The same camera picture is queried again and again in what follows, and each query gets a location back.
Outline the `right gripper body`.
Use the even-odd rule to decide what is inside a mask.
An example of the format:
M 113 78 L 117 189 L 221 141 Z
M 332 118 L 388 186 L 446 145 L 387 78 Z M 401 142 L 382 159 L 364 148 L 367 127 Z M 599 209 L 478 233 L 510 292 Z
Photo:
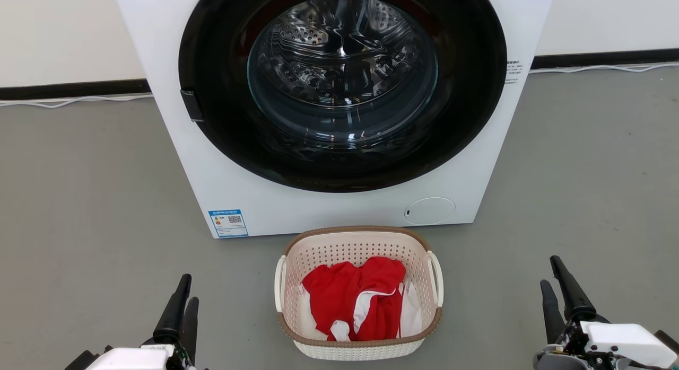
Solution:
M 587 350 L 589 336 L 579 323 L 565 322 L 563 341 L 547 344 L 533 357 L 533 369 L 615 369 L 616 359 L 611 353 L 597 354 Z

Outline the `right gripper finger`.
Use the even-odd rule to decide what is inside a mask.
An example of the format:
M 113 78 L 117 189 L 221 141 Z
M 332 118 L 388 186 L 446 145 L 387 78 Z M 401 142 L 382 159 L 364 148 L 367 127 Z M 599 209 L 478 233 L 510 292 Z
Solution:
M 540 281 L 542 293 L 542 309 L 545 322 L 546 341 L 548 344 L 559 344 L 567 325 L 559 310 L 559 302 L 554 290 L 547 280 Z
M 558 255 L 550 257 L 554 278 L 558 281 L 564 302 L 565 319 L 572 321 L 594 321 L 597 311 L 590 299 L 582 290 L 575 277 L 568 271 Z

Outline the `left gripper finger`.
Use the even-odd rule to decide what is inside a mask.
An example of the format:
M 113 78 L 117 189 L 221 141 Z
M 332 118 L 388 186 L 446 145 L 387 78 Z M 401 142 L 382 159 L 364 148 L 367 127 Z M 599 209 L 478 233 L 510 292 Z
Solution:
M 153 342 L 168 344 L 180 341 L 184 329 L 184 316 L 191 290 L 192 276 L 182 275 L 176 291 L 172 293 L 153 332 Z
M 198 310 L 199 298 L 190 298 L 185 308 L 184 321 L 182 322 L 182 345 L 192 363 L 196 362 Z

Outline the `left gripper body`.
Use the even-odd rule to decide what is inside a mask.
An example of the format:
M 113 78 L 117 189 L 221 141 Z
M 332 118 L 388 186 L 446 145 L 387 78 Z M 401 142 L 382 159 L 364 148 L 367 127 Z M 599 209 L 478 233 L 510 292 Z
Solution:
M 159 369 L 197 369 L 188 348 L 173 336 L 159 336 L 148 339 L 141 345 L 144 350 L 163 350 L 167 358 Z

